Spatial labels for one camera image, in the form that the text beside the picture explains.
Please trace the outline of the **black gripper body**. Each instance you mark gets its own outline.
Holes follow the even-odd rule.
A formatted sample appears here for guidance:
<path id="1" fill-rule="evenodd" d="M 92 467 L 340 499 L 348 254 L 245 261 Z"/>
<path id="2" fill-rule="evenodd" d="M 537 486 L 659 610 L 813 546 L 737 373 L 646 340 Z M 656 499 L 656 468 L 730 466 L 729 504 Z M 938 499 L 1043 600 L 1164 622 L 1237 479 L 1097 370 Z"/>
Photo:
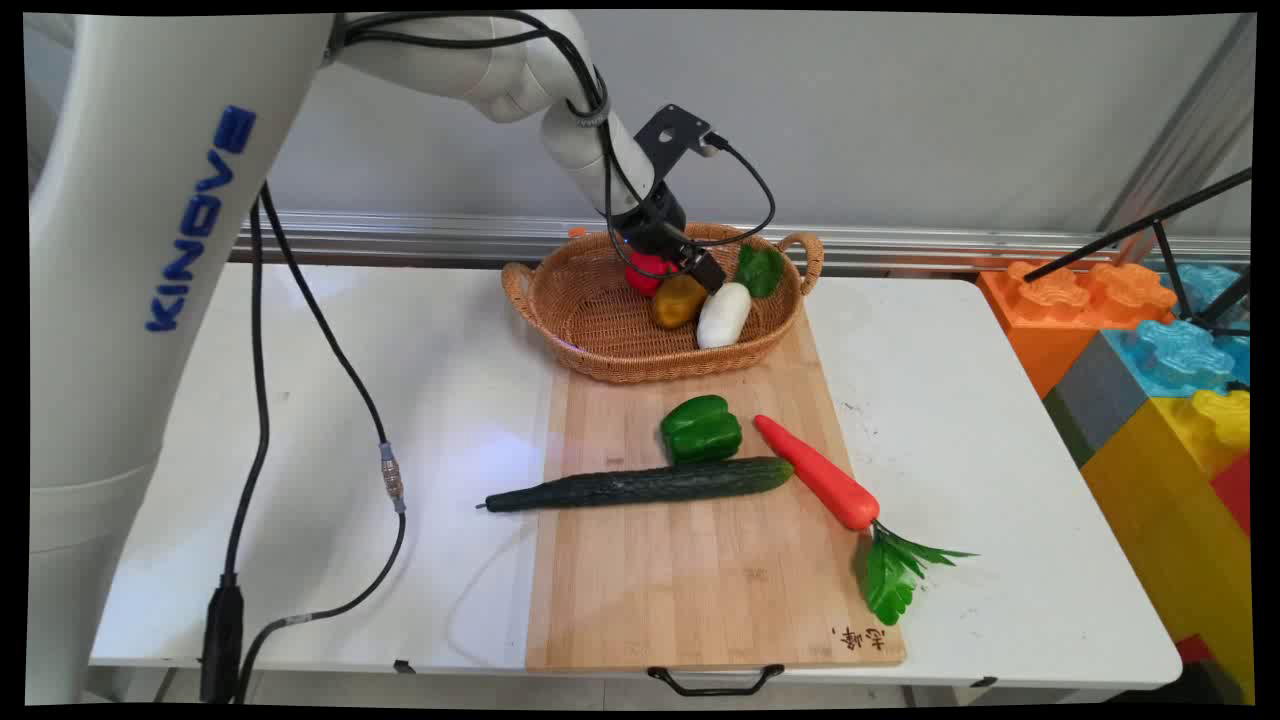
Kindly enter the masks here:
<path id="1" fill-rule="evenodd" d="M 607 229 L 614 252 L 626 265 L 637 265 L 641 255 L 675 265 L 699 264 L 703 251 L 684 233 L 686 213 L 666 182 L 658 182 L 646 201 L 628 211 L 613 211 L 616 195 L 608 184 Z"/>

